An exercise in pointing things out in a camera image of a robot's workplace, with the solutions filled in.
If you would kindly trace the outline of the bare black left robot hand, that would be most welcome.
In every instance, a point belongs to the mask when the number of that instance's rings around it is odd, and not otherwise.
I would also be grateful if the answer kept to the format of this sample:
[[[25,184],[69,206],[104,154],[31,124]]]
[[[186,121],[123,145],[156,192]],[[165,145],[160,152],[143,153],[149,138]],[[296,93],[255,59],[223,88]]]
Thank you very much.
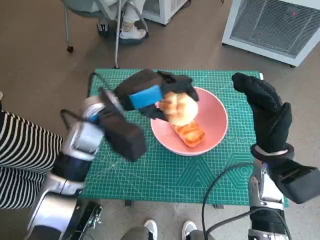
[[[139,110],[148,118],[167,121],[164,112],[156,107],[156,103],[163,100],[169,92],[187,94],[198,102],[199,96],[192,86],[192,81],[192,78],[185,74],[143,69],[126,78],[113,92],[124,110]]]

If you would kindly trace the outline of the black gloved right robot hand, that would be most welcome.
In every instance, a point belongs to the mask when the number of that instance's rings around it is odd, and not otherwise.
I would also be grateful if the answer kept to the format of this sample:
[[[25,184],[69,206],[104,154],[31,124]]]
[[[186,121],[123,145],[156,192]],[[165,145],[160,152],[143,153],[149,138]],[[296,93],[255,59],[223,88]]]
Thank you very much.
[[[270,154],[286,150],[292,124],[291,104],[283,103],[265,80],[237,72],[232,81],[233,88],[245,94],[251,107],[257,146]]]

